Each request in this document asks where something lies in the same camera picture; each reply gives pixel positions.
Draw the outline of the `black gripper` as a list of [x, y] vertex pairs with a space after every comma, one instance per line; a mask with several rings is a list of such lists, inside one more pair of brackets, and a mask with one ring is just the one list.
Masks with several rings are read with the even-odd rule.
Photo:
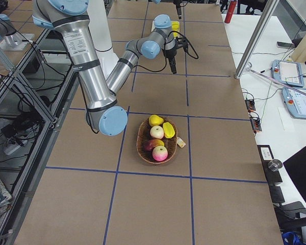
[[173, 74], [177, 74], [175, 56], [177, 54], [176, 40], [173, 38], [164, 44], [164, 56], [169, 61], [170, 70]]
[[182, 19], [182, 10], [181, 10], [181, 3], [183, 2], [183, 0], [173, 0], [173, 3], [176, 6], [176, 10], [177, 10], [177, 15], [179, 19]]

